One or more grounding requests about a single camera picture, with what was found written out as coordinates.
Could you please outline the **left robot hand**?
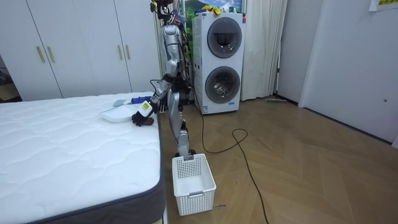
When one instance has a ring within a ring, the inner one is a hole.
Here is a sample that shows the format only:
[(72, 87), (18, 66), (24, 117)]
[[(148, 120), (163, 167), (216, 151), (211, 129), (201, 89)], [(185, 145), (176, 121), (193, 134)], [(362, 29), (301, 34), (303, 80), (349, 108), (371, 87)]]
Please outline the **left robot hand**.
[(155, 111), (156, 104), (151, 101), (144, 101), (135, 114), (132, 115), (132, 122), (136, 126), (142, 126)]

